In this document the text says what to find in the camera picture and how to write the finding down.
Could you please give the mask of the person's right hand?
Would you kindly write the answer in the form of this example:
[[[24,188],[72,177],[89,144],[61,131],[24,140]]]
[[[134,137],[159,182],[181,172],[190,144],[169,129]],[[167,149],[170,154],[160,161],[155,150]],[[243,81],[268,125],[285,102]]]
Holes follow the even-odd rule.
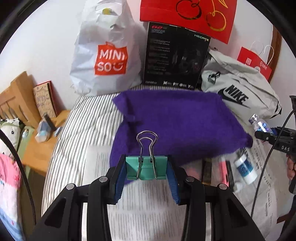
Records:
[[[295,163],[292,161],[289,155],[287,157],[287,177],[289,180],[293,180],[295,176]]]

